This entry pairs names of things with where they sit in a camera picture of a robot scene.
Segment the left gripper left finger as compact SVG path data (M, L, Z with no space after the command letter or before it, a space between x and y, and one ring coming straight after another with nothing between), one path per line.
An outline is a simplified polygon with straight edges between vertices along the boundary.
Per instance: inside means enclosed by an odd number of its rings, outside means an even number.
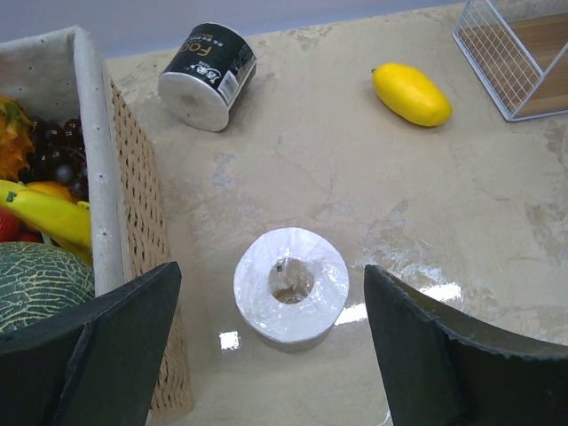
M169 262L88 303L52 424L146 423L180 285Z

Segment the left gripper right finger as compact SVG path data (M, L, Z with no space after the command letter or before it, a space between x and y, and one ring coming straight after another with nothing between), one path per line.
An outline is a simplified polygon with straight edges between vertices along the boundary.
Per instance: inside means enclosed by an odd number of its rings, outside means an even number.
M441 330L384 269L365 268L367 317L395 425L457 425L465 405Z

